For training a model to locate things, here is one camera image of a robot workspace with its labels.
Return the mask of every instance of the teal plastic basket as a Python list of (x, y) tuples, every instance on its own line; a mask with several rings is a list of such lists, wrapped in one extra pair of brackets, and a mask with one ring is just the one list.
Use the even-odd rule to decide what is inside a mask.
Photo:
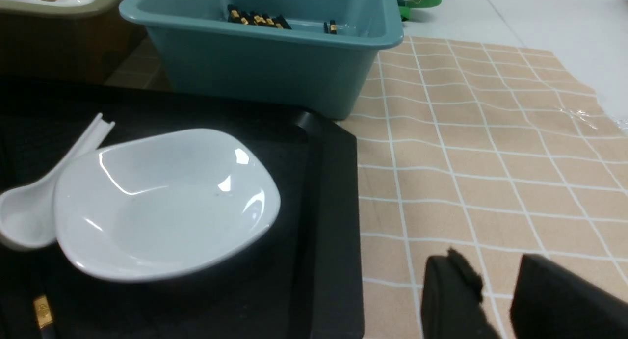
[[(292, 30), (227, 22), (227, 5), (283, 15)], [(397, 0), (124, 0), (175, 91), (295, 104), (344, 119), (377, 51), (401, 43)], [(338, 34), (323, 32), (336, 20)]]

